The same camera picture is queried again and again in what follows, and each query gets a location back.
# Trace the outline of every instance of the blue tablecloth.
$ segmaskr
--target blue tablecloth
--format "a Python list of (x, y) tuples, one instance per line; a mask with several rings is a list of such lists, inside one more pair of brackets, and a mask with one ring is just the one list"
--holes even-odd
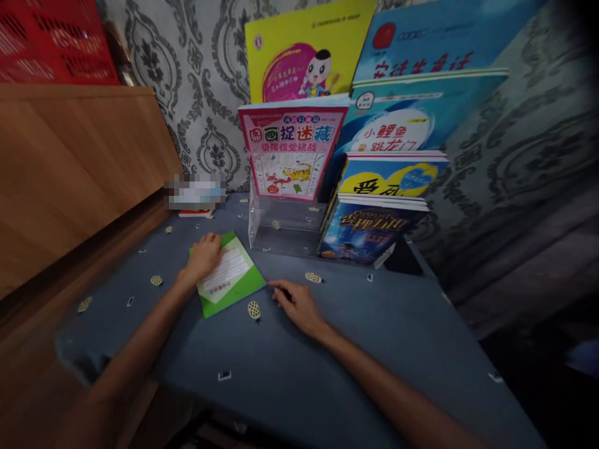
[[(175, 215), (147, 236), (88, 293), (88, 310), (78, 314), (74, 304), (67, 313), (55, 340), (61, 362), (82, 381), (93, 381), (172, 285), (191, 244), (206, 232), (233, 230), (267, 281), (309, 283), (307, 271), (324, 278), (324, 284), (309, 283), (323, 316), (489, 447), (545, 447), (507, 386), (489, 376), (492, 364), (433, 276), (249, 250), (242, 198), (247, 195), (230, 195), (214, 220)], [(156, 274), (163, 277), (160, 287), (150, 283)], [(152, 377), (300, 445), (404, 447), (355, 381), (290, 322), (271, 295), (266, 287), (204, 319), (193, 293)], [(248, 313), (250, 301), (260, 306), (260, 324)], [(226, 370), (231, 379), (219, 382), (218, 373)]]

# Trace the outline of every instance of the green card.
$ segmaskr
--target green card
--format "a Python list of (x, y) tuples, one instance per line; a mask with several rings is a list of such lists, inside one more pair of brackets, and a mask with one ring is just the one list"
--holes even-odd
[(234, 232), (223, 235), (225, 254), (214, 272), (197, 284), (204, 318), (226, 309), (266, 285)]

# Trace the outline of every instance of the yellow heart shape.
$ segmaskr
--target yellow heart shape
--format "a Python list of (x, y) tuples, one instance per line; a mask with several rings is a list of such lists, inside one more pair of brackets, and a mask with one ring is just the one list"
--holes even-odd
[[(417, 173), (420, 179), (430, 178), (430, 181), (426, 184), (422, 184), (422, 182), (410, 183), (410, 176), (414, 173)], [(426, 162), (419, 162), (415, 165), (402, 168), (386, 180), (378, 173), (363, 171), (343, 181), (343, 184), (339, 187), (339, 192), (415, 197), (423, 194), (427, 187), (437, 178), (438, 174), (439, 169), (435, 165)], [(415, 184), (415, 186), (404, 188), (405, 184)]]

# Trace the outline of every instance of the gray patterned wallpaper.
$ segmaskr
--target gray patterned wallpaper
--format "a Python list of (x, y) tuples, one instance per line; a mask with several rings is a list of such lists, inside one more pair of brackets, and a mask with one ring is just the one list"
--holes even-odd
[[(98, 0), (98, 8), (125, 37), (135, 76), (155, 88), (185, 171), (222, 173), (230, 190), (246, 190), (236, 114), (250, 99), (244, 23), (319, 3)], [(506, 48), (495, 65), (511, 70), (509, 80), (447, 142), (451, 169), (427, 193), (433, 212), (412, 234), (441, 277), (482, 260), (481, 241), (587, 176), (597, 159), (596, 73), (561, 5), (549, 0)]]

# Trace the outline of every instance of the red plastic basket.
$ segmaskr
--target red plastic basket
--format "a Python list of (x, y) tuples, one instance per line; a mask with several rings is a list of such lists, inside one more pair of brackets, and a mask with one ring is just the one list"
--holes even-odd
[(119, 84), (94, 0), (0, 0), (0, 82)]

